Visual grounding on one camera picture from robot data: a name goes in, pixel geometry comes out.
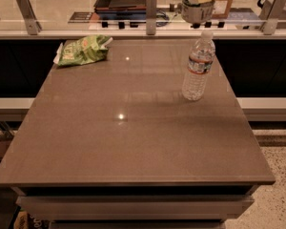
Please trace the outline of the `yellow snack bag under table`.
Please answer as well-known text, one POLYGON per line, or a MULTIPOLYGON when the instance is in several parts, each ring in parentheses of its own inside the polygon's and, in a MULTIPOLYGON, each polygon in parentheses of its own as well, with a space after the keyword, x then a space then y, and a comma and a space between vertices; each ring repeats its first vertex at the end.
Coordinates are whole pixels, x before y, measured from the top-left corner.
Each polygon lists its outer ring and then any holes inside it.
POLYGON ((49 229, 47 220, 36 219, 25 211, 20 211, 13 223, 13 229, 49 229))

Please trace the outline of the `cardboard box with label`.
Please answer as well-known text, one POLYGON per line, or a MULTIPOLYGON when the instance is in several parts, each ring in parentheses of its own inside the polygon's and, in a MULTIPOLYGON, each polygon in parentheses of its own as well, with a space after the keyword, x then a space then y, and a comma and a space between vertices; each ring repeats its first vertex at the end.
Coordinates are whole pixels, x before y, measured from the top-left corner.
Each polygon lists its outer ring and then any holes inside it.
POLYGON ((231 9, 233 0, 217 0, 214 2, 213 19, 226 19, 231 9))

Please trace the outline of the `clear plastic water bottle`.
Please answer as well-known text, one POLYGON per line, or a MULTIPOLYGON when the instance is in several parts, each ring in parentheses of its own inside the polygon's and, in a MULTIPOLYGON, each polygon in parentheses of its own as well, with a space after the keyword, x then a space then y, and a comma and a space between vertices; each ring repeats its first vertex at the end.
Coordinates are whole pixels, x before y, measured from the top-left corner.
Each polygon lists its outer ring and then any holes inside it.
POLYGON ((185 72, 182 94, 185 98, 197 101, 202 98, 208 73, 215 58, 215 43, 211 31, 203 31, 192 45, 187 70, 185 72))

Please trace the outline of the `left metal glass bracket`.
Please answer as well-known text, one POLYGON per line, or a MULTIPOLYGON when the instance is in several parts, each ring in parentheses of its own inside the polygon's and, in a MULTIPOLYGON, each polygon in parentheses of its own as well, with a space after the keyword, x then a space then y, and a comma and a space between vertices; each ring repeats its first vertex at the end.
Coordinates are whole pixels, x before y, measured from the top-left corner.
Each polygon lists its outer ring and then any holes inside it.
POLYGON ((41 26, 34 14, 30 0, 16 0, 18 8, 25 22, 26 30, 29 35, 37 35, 41 32, 41 26))

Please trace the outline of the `right metal glass bracket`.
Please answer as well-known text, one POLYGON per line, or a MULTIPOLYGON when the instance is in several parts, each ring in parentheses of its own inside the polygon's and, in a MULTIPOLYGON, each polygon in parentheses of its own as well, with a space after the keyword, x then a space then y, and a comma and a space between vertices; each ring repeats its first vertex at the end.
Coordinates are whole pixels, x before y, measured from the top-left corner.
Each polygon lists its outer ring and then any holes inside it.
POLYGON ((262 21, 261 31, 264 35, 275 33, 278 18, 283 12, 285 4, 286 0, 263 0, 259 18, 262 21))

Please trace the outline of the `green jalapeno chip bag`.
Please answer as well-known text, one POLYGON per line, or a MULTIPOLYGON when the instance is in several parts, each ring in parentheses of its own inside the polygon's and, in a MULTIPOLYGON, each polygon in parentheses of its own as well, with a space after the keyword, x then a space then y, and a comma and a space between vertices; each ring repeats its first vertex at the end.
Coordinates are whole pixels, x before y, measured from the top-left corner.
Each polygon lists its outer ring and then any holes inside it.
POLYGON ((89 35, 71 43, 61 43, 53 62, 60 67, 79 66, 104 60, 107 46, 112 42, 108 35, 89 35))

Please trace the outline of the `middle metal glass bracket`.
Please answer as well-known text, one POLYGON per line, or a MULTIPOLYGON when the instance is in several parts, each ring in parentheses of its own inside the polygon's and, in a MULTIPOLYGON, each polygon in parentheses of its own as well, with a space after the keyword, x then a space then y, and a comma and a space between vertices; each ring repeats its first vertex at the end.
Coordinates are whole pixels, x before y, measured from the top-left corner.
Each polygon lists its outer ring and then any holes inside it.
POLYGON ((146 0, 146 34, 156 34, 156 4, 157 0, 146 0))

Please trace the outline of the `grey table drawer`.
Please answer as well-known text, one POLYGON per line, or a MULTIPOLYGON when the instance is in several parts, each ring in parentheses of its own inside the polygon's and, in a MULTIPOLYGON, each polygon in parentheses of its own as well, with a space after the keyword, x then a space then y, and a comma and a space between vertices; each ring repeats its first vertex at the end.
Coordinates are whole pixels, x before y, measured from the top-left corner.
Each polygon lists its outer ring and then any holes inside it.
POLYGON ((250 196, 49 196, 20 197, 17 204, 47 220, 226 220, 252 204, 250 196))

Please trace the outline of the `metal glass bracket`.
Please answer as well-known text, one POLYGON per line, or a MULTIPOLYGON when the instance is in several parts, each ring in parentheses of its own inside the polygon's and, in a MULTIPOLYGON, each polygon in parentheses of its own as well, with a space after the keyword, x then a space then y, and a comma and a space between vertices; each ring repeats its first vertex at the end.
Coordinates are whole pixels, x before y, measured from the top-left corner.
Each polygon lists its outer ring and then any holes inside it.
POLYGON ((157 0, 146 0, 146 34, 156 34, 156 4, 157 0))
POLYGON ((262 21, 261 31, 264 35, 275 33, 278 18, 283 12, 285 4, 286 0, 263 0, 259 18, 262 21))
POLYGON ((18 8, 25 22, 26 30, 29 35, 37 35, 41 32, 41 26, 34 14, 30 0, 16 0, 18 8))

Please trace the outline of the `7up soda can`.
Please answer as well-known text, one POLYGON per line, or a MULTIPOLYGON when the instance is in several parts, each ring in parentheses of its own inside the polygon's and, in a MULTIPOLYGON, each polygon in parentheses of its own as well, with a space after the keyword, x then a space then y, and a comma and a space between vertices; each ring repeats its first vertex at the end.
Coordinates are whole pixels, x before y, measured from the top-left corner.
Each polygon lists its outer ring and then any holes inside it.
POLYGON ((212 18, 215 1, 193 4, 182 0, 181 17, 190 24, 201 24, 212 18))

